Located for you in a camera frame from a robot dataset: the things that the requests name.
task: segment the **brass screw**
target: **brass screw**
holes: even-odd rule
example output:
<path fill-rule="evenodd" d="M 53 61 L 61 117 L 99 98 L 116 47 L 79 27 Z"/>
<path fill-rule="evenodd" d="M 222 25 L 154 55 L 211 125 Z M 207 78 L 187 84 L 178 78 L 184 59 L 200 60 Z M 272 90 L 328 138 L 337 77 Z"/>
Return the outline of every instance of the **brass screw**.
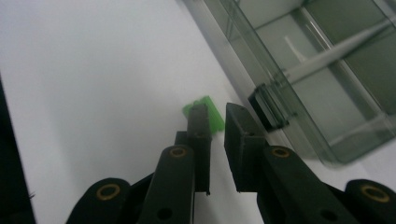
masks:
<path fill-rule="evenodd" d="M 361 192 L 369 199 L 379 203 L 387 203 L 390 200 L 389 195 L 384 190 L 371 185 L 361 186 Z"/>
<path fill-rule="evenodd" d="M 104 190 L 106 189 L 114 189 L 114 192 L 110 194 L 105 194 Z M 117 195 L 119 195 L 119 193 L 120 193 L 120 186 L 118 186 L 117 184 L 106 184 L 96 191 L 96 197 L 100 201 L 108 201 L 115 198 Z"/>

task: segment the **clear plastic container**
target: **clear plastic container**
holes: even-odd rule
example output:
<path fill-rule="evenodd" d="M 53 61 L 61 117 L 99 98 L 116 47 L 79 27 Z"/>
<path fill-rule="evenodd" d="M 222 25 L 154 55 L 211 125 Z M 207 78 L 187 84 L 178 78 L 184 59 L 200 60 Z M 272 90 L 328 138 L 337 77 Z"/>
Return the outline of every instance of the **clear plastic container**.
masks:
<path fill-rule="evenodd" d="M 205 0 L 297 152 L 348 163 L 396 134 L 396 3 Z"/>

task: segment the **white backdrop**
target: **white backdrop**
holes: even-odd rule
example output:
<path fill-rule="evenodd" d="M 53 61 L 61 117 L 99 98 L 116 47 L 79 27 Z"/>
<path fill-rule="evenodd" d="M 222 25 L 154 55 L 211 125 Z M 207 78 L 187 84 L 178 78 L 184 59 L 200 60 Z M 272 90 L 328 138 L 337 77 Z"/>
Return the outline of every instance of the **white backdrop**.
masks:
<path fill-rule="evenodd" d="M 224 117 L 227 102 L 241 103 L 177 0 L 1 0 L 0 71 L 38 223 L 64 223 L 100 179 L 152 173 L 187 128 L 183 105 L 210 95 Z M 373 160 L 339 171 L 308 164 L 338 188 L 371 176 L 396 186 Z M 211 166 L 212 195 L 197 194 L 195 223 L 262 223 L 255 194 L 234 190 L 223 133 Z"/>

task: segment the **screw hole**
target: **screw hole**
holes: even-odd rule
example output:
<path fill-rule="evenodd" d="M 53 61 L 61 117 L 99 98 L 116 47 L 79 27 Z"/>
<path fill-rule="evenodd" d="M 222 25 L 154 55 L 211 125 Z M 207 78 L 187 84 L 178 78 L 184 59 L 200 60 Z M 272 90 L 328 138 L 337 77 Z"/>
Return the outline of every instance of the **screw hole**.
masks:
<path fill-rule="evenodd" d="M 183 157 L 187 154 L 187 150 L 182 147 L 175 147 L 171 149 L 170 153 L 173 157 Z"/>
<path fill-rule="evenodd" d="M 168 220 L 172 215 L 173 212 L 170 208 L 162 208 L 157 212 L 157 218 L 162 221 Z"/>
<path fill-rule="evenodd" d="M 245 132 L 245 135 L 247 135 L 247 136 L 254 136 L 254 133 Z"/>
<path fill-rule="evenodd" d="M 338 219 L 338 216 L 334 212 L 327 209 L 321 210 L 320 215 L 329 221 L 336 221 Z"/>
<path fill-rule="evenodd" d="M 120 186 L 117 184 L 106 184 L 96 191 L 96 197 L 101 201 L 108 201 L 115 198 L 120 193 Z"/>
<path fill-rule="evenodd" d="M 195 133 L 195 136 L 197 136 L 197 137 L 205 137 L 205 134 L 204 133 Z"/>
<path fill-rule="evenodd" d="M 281 148 L 281 147 L 276 147 L 276 148 L 272 149 L 271 152 L 274 156 L 277 156 L 280 158 L 287 158 L 290 155 L 290 153 L 286 149 Z"/>

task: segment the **green block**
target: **green block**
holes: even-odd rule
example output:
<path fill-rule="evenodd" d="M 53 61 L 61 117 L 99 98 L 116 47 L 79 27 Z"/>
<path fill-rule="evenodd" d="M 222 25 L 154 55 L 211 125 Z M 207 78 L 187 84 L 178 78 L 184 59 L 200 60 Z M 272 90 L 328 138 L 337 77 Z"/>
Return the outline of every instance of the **green block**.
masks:
<path fill-rule="evenodd" d="M 204 96 L 202 99 L 194 101 L 194 103 L 190 105 L 185 105 L 183 107 L 183 114 L 186 118 L 189 117 L 190 114 L 190 109 L 192 108 L 193 105 L 201 105 L 204 104 L 207 106 L 207 112 L 209 114 L 209 126 L 210 126 L 210 132 L 212 134 L 216 132 L 221 132 L 224 131 L 225 124 L 224 120 L 221 117 L 219 111 L 216 109 L 215 105 L 212 102 L 212 99 L 210 99 L 209 96 Z"/>

